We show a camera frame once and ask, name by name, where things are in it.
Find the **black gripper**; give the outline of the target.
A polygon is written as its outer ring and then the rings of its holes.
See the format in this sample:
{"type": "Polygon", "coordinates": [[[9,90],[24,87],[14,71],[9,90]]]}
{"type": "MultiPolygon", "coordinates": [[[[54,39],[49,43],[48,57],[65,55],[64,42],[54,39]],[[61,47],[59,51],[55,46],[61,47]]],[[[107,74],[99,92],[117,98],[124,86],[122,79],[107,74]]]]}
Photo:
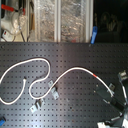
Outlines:
{"type": "MultiPolygon", "coordinates": [[[[128,80],[128,74],[126,73],[126,71],[121,71],[118,74],[118,77],[121,83],[128,80]]],[[[109,88],[111,90],[115,90],[115,86],[112,83],[110,83],[109,88]]],[[[96,86],[96,93],[108,104],[110,104],[113,101],[113,97],[110,95],[109,91],[106,90],[105,88],[96,86]]]]}

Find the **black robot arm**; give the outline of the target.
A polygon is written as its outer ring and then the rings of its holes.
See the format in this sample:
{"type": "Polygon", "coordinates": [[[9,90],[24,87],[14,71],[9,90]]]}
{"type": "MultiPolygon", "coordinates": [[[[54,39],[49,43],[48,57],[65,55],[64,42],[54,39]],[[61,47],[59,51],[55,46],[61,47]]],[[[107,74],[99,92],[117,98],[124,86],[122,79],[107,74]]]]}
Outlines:
{"type": "Polygon", "coordinates": [[[122,71],[118,74],[118,78],[123,90],[124,103],[110,95],[110,92],[114,92],[115,89],[113,84],[109,85],[109,90],[96,89],[96,93],[103,98],[103,101],[116,108],[120,113],[119,116],[110,120],[98,122],[98,128],[128,128],[128,74],[126,71],[122,71]]]}

